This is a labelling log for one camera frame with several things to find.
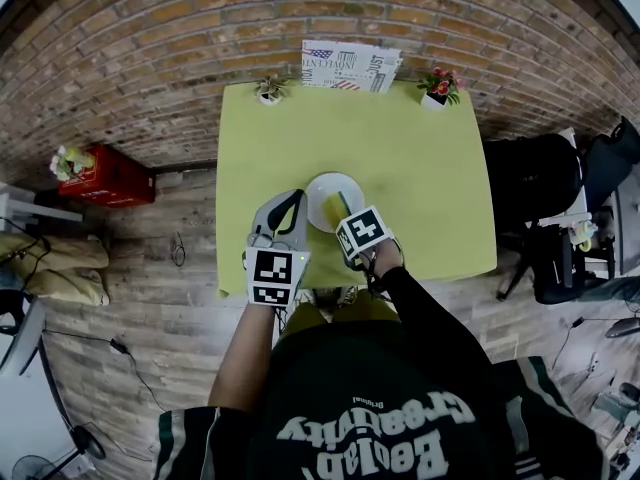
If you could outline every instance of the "red flower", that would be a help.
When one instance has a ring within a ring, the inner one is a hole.
[[[446,80],[443,80],[442,82],[440,82],[438,84],[438,87],[436,87],[435,92],[440,96],[445,96],[449,92],[449,82],[447,82]]]

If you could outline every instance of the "wooden floor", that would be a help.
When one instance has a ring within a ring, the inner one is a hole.
[[[103,308],[50,303],[51,330],[105,339],[118,337],[136,358],[142,378],[166,409],[206,402],[211,384],[244,307],[240,297],[216,299],[215,171],[168,174],[158,180],[155,204],[110,212],[111,264],[104,280],[111,304]],[[178,268],[171,251],[179,232],[186,262]],[[501,255],[487,275],[425,287],[481,341],[494,361],[543,355],[550,365],[571,322],[626,317],[624,304],[569,303],[553,309],[533,300],[525,281],[504,303],[495,293],[511,273],[515,258]],[[585,322],[574,329],[552,372],[574,410],[605,438],[614,424],[600,411],[590,412],[598,392],[640,380],[640,335],[608,340],[612,322]],[[108,457],[86,478],[148,479],[161,410],[135,376],[131,359],[112,353],[99,341],[46,334],[54,378],[74,424],[95,423]],[[586,379],[594,351],[601,364]],[[127,454],[124,455],[112,439]]]

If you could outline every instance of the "brick wall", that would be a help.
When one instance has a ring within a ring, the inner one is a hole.
[[[400,48],[400,79],[455,68],[484,138],[640,118],[640,69],[573,0],[56,0],[0,57],[0,179],[50,180],[62,144],[148,166],[217,157],[226,84],[300,76],[303,38]]]

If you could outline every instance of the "american flag print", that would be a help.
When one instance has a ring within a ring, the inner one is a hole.
[[[302,50],[302,53],[326,60],[331,57],[333,50]]]
[[[349,82],[348,80],[340,80],[331,86],[332,89],[343,89],[345,91],[357,91],[360,89],[360,86],[354,84],[353,82]]]

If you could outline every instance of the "black bag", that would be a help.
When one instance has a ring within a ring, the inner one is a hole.
[[[580,156],[561,135],[485,142],[483,147],[498,231],[558,215],[578,197]]]

